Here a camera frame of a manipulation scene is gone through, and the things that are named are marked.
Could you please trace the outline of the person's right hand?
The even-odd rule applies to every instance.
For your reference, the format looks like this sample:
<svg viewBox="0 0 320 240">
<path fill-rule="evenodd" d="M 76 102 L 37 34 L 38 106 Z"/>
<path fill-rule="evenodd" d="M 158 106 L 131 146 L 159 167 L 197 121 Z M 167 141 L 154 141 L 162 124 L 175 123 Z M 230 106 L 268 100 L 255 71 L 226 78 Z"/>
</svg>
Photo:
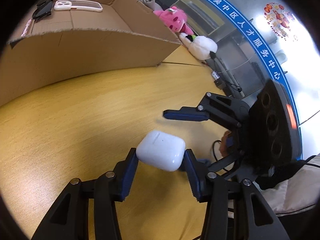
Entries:
<svg viewBox="0 0 320 240">
<path fill-rule="evenodd" d="M 231 131 L 227 130 L 221 138 L 219 151 L 223 158 L 229 156 L 230 154 L 233 154 L 233 151 L 227 146 L 227 139 L 229 138 L 230 134 Z"/>
</svg>

